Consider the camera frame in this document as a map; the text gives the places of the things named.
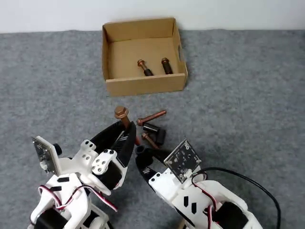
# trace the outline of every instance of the white plastic part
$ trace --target white plastic part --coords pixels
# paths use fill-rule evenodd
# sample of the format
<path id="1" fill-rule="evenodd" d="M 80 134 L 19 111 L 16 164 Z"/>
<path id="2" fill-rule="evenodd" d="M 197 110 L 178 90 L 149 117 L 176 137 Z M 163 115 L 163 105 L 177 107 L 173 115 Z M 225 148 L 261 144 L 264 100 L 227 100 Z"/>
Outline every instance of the white plastic part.
<path id="1" fill-rule="evenodd" d="M 108 169 L 108 165 L 112 160 L 116 159 L 117 152 L 114 150 L 105 150 L 98 155 L 92 163 L 92 172 L 96 175 L 102 175 Z"/>
<path id="2" fill-rule="evenodd" d="M 194 182 L 203 190 L 211 194 L 217 201 L 217 209 L 222 205 L 221 202 L 232 202 L 237 205 L 248 218 L 248 223 L 244 229 L 262 229 L 255 216 L 248 211 L 247 204 L 236 194 L 222 186 L 219 182 L 213 180 L 203 180 L 203 176 L 197 176 Z M 150 180 L 149 185 L 171 207 L 178 209 L 183 213 L 196 227 L 193 227 L 188 221 L 185 221 L 189 229 L 207 229 L 208 218 L 203 211 L 212 204 L 212 201 L 202 191 L 192 185 L 191 178 L 188 178 L 183 184 L 171 174 L 169 169 L 163 173 L 155 174 Z M 187 206 L 184 205 L 184 197 L 188 197 Z M 196 203 L 196 212 L 192 212 L 192 203 Z M 212 222 L 212 229 L 221 229 L 221 227 Z"/>
<path id="3" fill-rule="evenodd" d="M 79 151 L 72 159 L 58 158 L 55 147 L 51 143 L 41 137 L 36 138 L 39 138 L 39 140 L 47 144 L 53 152 L 53 161 L 57 166 L 60 176 L 53 175 L 46 183 L 46 187 L 61 186 L 61 191 L 54 191 L 54 194 L 59 197 L 62 204 L 65 204 L 75 188 L 82 184 L 89 185 L 103 194 L 110 195 L 111 191 L 94 174 L 101 175 L 105 173 L 111 161 L 119 168 L 122 175 L 121 180 L 114 189 L 122 186 L 125 180 L 127 167 L 123 167 L 117 160 L 117 152 L 112 150 L 111 152 L 113 153 L 110 153 L 110 150 L 107 150 L 107 153 L 101 153 L 98 155 L 98 153 L 94 151 L 96 145 L 86 139 L 82 142 Z M 93 166 L 100 167 L 101 170 L 92 169 Z M 58 178 L 62 177 L 68 177 L 69 181 L 58 182 Z M 48 191 L 43 190 L 41 193 L 41 199 L 30 216 L 31 221 L 36 223 L 40 214 L 45 210 L 52 208 L 53 205 L 53 196 Z M 87 227 L 82 224 L 91 211 L 94 211 L 98 217 L 92 221 L 89 229 L 110 229 L 107 224 L 109 217 L 91 203 L 89 196 L 87 196 L 83 188 L 75 193 L 73 201 L 71 201 L 64 210 L 59 210 L 60 214 L 68 220 L 64 229 L 87 229 Z"/>

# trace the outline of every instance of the black cylinder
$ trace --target black cylinder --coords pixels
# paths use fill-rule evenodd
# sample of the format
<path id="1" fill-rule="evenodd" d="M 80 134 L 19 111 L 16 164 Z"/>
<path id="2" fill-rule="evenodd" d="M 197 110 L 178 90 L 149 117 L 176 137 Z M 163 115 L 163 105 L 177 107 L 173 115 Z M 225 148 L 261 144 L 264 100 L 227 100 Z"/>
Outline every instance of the black cylinder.
<path id="1" fill-rule="evenodd" d="M 171 65 L 170 65 L 170 61 L 167 58 L 163 58 L 161 63 L 162 63 L 165 74 L 168 75 L 168 74 L 173 73 Z"/>
<path id="2" fill-rule="evenodd" d="M 158 134 L 157 134 L 157 136 L 156 136 L 156 141 L 155 141 L 155 143 L 156 143 L 157 145 L 162 146 L 162 145 L 164 144 L 165 136 L 166 136 L 166 130 L 164 130 L 164 129 L 159 129 L 159 132 L 158 132 Z"/>
<path id="3" fill-rule="evenodd" d="M 157 134 L 160 130 L 160 127 L 149 124 L 149 123 L 144 123 L 143 130 Z"/>
<path id="4" fill-rule="evenodd" d="M 144 70 L 144 74 L 146 76 L 152 76 L 153 75 L 152 71 L 149 68 Z"/>

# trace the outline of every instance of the circuit board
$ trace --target circuit board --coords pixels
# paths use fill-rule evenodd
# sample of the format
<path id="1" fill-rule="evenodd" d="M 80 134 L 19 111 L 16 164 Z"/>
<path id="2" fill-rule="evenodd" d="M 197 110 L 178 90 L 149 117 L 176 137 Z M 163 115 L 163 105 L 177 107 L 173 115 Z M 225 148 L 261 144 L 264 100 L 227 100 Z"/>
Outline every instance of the circuit board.
<path id="1" fill-rule="evenodd" d="M 200 165 L 201 159 L 185 139 L 164 160 L 172 173 L 183 183 Z"/>
<path id="2" fill-rule="evenodd" d="M 51 147 L 37 138 L 32 137 L 32 140 L 40 163 L 46 165 L 46 172 L 52 172 L 58 176 L 54 153 L 52 153 Z"/>

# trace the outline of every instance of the black cable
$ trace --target black cable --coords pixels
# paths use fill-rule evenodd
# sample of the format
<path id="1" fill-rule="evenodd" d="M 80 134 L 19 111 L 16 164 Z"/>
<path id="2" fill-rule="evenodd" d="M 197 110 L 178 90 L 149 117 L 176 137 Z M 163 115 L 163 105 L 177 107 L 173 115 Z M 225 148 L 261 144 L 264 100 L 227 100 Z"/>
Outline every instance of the black cable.
<path id="1" fill-rule="evenodd" d="M 194 173 L 194 175 L 198 175 L 198 174 L 203 174 L 205 173 L 206 171 L 212 171 L 212 170 L 218 170 L 218 171 L 223 171 L 223 172 L 226 172 L 226 173 L 230 173 L 230 174 L 233 174 L 235 176 L 238 176 L 242 179 L 245 179 L 247 181 L 249 181 L 250 183 L 254 184 L 255 186 L 259 187 L 264 193 L 266 193 L 274 202 L 275 204 L 275 207 L 276 207 L 276 210 L 277 210 L 277 223 L 276 223 L 276 229 L 280 229 L 281 227 L 281 208 L 280 208 L 280 205 L 278 204 L 276 198 L 266 189 L 264 188 L 263 186 L 261 186 L 259 183 L 257 183 L 256 181 L 242 175 L 242 174 L 239 174 L 237 172 L 234 172 L 232 170 L 229 170 L 229 169 L 225 169 L 225 168 L 220 168 L 220 167 L 208 167 L 208 168 L 203 168 L 201 170 L 199 170 L 198 172 Z"/>

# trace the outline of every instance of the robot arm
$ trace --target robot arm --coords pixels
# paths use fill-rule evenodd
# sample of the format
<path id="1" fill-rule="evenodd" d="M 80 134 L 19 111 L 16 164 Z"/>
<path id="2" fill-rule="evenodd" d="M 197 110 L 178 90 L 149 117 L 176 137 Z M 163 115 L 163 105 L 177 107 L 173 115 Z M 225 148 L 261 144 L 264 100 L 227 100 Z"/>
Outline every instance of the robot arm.
<path id="1" fill-rule="evenodd" d="M 153 157 L 168 167 L 163 173 L 149 168 Z M 192 176 L 200 170 L 199 163 L 201 160 L 186 140 L 171 153 L 137 147 L 136 164 L 144 180 L 185 219 L 186 228 L 261 229 L 247 204 L 236 194 L 217 181 Z M 215 209 L 209 219 L 212 199 Z"/>
<path id="2" fill-rule="evenodd" d="M 108 216 L 91 203 L 88 191 L 105 199 L 122 186 L 136 138 L 136 127 L 114 123 L 91 140 L 84 140 L 73 158 L 58 158 L 58 145 L 33 138 L 41 167 L 54 175 L 39 187 L 41 199 L 30 216 L 35 229 L 108 229 Z"/>

